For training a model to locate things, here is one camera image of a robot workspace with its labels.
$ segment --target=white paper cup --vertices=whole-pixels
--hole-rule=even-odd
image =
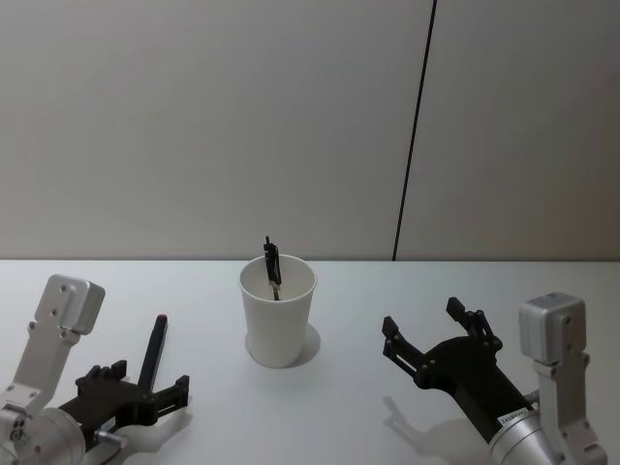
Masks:
[[[302,259],[280,255],[281,300],[273,299],[264,257],[249,262],[239,277],[248,326],[247,347],[261,365],[281,368],[293,363],[305,343],[317,276]]]

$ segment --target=black vertical line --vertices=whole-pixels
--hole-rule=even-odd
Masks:
[[[430,50],[430,40],[433,35],[433,25],[435,24],[435,11],[437,10],[437,0],[433,0],[433,8],[430,12],[430,20],[428,22],[428,34],[426,36],[426,49],[424,50],[424,61],[422,62],[422,72],[419,77],[418,99],[416,101],[416,114],[414,116],[414,128],[411,132],[411,142],[409,143],[409,158],[407,159],[407,171],[405,172],[405,184],[403,185],[403,197],[400,200],[400,211],[398,213],[398,225],[396,226],[396,239],[394,240],[394,252],[391,260],[396,261],[398,253],[398,239],[400,238],[400,227],[403,223],[403,211],[405,210],[405,198],[407,197],[407,185],[409,184],[409,171],[411,169],[411,159],[414,153],[414,143],[416,142],[416,131],[418,130],[419,104],[422,100],[422,90],[424,88],[424,79],[426,78],[426,64],[428,63],[428,51]]]

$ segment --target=white table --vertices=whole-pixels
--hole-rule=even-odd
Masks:
[[[73,397],[74,379],[93,364],[126,358],[136,381],[162,312],[170,328],[156,388],[191,376],[186,415],[125,429],[132,450],[156,449],[170,436],[159,450],[136,453],[127,464],[486,465],[485,443],[452,399],[419,390],[382,356],[383,316],[393,316],[406,337],[427,350],[461,334],[444,311],[449,296],[481,308],[504,341],[501,367],[526,392],[537,382],[519,351],[516,312],[528,298],[559,291],[586,301],[589,418],[609,463],[617,463],[620,263],[313,263],[319,285],[310,322],[321,347],[307,363],[280,370],[259,366],[245,352],[237,287],[242,267],[0,262],[2,383],[15,373],[48,276],[59,272],[92,280],[108,295],[95,330],[74,347],[50,405]],[[388,405],[399,410],[400,423]]]

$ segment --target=cup rim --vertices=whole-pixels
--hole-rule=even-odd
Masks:
[[[244,294],[254,298],[255,300],[258,300],[260,302],[269,302],[269,303],[272,303],[274,305],[282,305],[284,303],[295,302],[295,301],[301,300],[304,297],[306,297],[306,296],[310,295],[311,293],[313,293],[315,288],[317,287],[317,280],[318,280],[318,278],[317,278],[317,273],[315,273],[315,271],[312,268],[312,266],[310,266],[307,261],[302,260],[300,257],[295,257],[293,255],[280,254],[280,257],[286,257],[288,259],[293,259],[293,260],[295,260],[297,262],[301,262],[301,263],[305,264],[308,267],[308,269],[312,273],[312,277],[314,278],[313,281],[312,281],[312,286],[310,287],[310,289],[308,291],[306,291],[302,295],[298,295],[297,297],[287,298],[286,300],[269,300],[267,298],[262,298],[262,297],[258,297],[257,295],[251,294],[247,289],[245,289],[243,287],[243,284],[241,283],[241,274],[243,274],[243,271],[245,270],[245,268],[247,268],[250,264],[253,264],[254,262],[256,262],[258,260],[264,260],[264,256],[256,257],[255,259],[252,259],[250,262],[246,263],[245,266],[243,266],[243,268],[241,268],[241,272],[239,273],[239,279],[237,281],[238,284],[239,284],[239,288],[241,288],[241,291]]]

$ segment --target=white label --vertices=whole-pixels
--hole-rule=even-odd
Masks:
[[[508,423],[511,419],[516,419],[517,417],[521,417],[525,414],[527,414],[529,411],[525,408],[523,409],[519,409],[516,410],[514,412],[511,412],[509,414],[505,414],[502,415],[501,417],[497,418],[497,420],[502,423],[502,426],[504,426],[506,423]]]

